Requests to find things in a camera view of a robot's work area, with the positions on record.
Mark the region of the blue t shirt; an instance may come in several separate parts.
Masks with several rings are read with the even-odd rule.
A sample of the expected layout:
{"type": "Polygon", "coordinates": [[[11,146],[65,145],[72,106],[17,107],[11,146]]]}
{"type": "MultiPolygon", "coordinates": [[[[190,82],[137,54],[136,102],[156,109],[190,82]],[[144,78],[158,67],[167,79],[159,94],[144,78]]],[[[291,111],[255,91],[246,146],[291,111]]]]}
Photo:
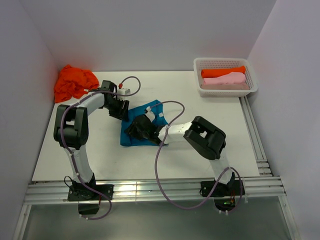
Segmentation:
{"type": "MultiPolygon", "coordinates": [[[[130,124],[133,122],[134,118],[143,115],[145,113],[145,110],[147,107],[152,107],[156,104],[159,104],[159,100],[153,100],[149,103],[146,103],[141,106],[137,106],[135,108],[132,108],[128,111],[128,121],[122,121],[121,122],[121,130],[120,130],[120,145],[123,147],[135,147],[135,146],[157,146],[156,144],[148,141],[147,139],[138,140],[136,138],[133,138],[125,133],[125,130],[130,126],[130,124]]],[[[160,125],[167,125],[168,122],[166,121],[163,113],[163,105],[159,104],[152,108],[152,112],[155,115],[155,119],[153,123],[156,126],[160,125]]]]}

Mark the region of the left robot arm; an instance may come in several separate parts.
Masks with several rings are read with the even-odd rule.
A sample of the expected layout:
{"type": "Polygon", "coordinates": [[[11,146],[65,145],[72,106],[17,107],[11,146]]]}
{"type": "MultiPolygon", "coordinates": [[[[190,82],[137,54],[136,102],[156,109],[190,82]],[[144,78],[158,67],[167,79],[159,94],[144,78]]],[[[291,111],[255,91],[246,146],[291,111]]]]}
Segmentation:
{"type": "Polygon", "coordinates": [[[98,195],[95,175],[90,167],[86,151],[89,139],[89,115],[97,109],[107,109],[109,116],[128,121],[129,101],[125,99],[131,90],[123,84],[104,80],[86,97],[73,105],[60,104],[56,110],[53,138],[64,148],[71,164],[70,194],[85,200],[98,195]]]}

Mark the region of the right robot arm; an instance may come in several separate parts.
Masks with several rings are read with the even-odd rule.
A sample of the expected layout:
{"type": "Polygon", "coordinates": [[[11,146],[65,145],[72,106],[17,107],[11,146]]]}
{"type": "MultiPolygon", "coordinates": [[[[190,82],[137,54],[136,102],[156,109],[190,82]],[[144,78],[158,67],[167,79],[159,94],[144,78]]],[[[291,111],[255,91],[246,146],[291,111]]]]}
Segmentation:
{"type": "Polygon", "coordinates": [[[213,197],[225,197],[234,188],[235,174],[231,170],[224,149],[227,145],[226,134],[217,126],[201,116],[183,124],[160,124],[156,118],[147,113],[136,116],[122,130],[123,137],[128,137],[132,146],[133,141],[139,144],[150,143],[159,146],[186,140],[202,157],[210,161],[214,174],[221,178],[216,183],[213,197]]]}

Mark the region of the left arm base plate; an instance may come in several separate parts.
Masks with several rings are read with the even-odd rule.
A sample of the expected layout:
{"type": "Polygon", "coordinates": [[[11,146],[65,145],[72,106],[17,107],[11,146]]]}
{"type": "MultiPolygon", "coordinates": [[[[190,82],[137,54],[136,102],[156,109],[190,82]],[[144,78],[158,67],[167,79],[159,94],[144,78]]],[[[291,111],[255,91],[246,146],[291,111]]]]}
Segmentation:
{"type": "Polygon", "coordinates": [[[95,191],[89,190],[80,184],[69,188],[67,200],[69,202],[112,200],[114,193],[113,184],[98,184],[93,186],[93,189],[104,196],[101,196],[95,191]]]}

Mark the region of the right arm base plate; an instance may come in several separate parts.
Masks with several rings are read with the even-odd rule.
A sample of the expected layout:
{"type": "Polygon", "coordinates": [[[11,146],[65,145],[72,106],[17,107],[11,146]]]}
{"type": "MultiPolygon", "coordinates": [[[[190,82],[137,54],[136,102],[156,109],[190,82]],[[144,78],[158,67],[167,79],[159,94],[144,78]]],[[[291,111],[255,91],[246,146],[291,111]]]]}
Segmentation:
{"type": "MultiPolygon", "coordinates": [[[[223,198],[231,195],[240,196],[241,194],[241,186],[240,183],[242,181],[235,180],[231,184],[222,184],[218,183],[215,190],[210,195],[211,197],[223,198]]],[[[215,180],[209,181],[201,181],[200,182],[200,190],[199,194],[202,197],[207,197],[210,191],[212,190],[213,186],[215,185],[215,180]]]]}

